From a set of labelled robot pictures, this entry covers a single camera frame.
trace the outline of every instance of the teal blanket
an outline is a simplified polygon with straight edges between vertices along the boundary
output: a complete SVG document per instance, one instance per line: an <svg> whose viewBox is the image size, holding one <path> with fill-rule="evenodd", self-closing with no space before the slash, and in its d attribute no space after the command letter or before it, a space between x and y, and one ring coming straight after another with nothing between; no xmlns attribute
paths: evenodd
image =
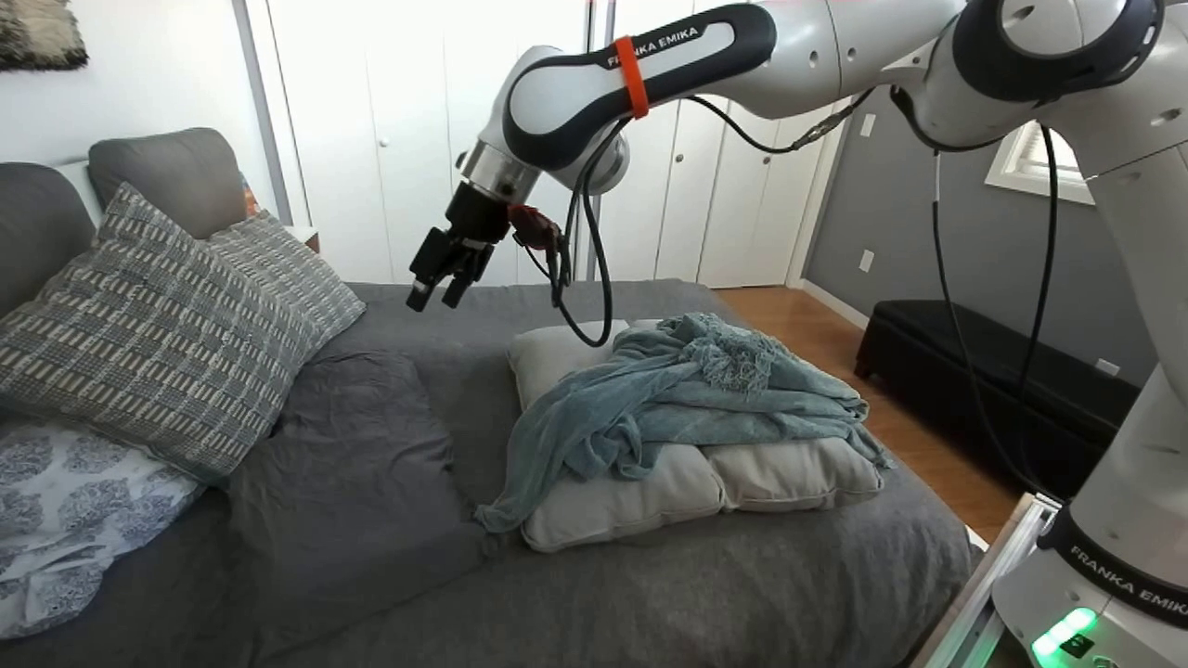
<svg viewBox="0 0 1188 668"><path fill-rule="evenodd" d="M865 402L776 337L714 310L624 330L607 362L570 376L511 428L505 491L479 506L494 535L520 530L560 474L643 480L660 446L763 446L847 438L876 466Z"/></svg>

